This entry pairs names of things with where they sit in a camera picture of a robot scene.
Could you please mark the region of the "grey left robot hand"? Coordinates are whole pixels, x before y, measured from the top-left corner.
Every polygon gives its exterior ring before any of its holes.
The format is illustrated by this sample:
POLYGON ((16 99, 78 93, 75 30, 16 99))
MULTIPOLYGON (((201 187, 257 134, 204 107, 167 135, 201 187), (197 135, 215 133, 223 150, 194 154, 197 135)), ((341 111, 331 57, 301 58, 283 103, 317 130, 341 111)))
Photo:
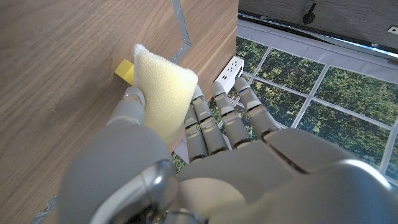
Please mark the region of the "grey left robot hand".
POLYGON ((126 90, 62 180, 59 223, 396 223, 397 196, 372 166, 299 129, 282 129, 243 78, 234 87, 249 137, 220 83, 224 131, 199 88, 185 118, 190 162, 180 171, 144 125, 147 100, 126 90))

